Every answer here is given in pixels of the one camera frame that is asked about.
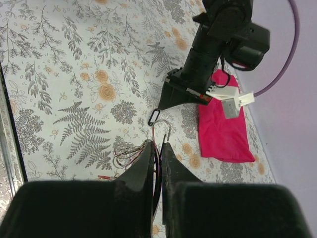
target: purple cable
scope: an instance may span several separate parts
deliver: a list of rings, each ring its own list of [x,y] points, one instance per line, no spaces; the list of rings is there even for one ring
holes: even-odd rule
[[[284,75],[284,73],[286,72],[288,66],[290,65],[296,48],[297,48],[297,44],[298,44],[298,39],[299,39],[299,33],[300,33],[300,20],[299,20],[299,13],[298,13],[298,9],[296,6],[296,3],[294,0],[288,0],[289,4],[292,7],[292,11],[293,11],[293,15],[294,15],[294,20],[295,20],[295,35],[294,35],[294,41],[293,41],[293,45],[291,48],[291,52],[289,53],[289,56],[285,62],[285,65],[283,66],[281,72],[277,75],[277,77],[264,89],[260,90],[259,92],[255,93],[254,96],[260,96],[263,93],[267,92],[268,90],[270,90],[280,79],[281,77]]]

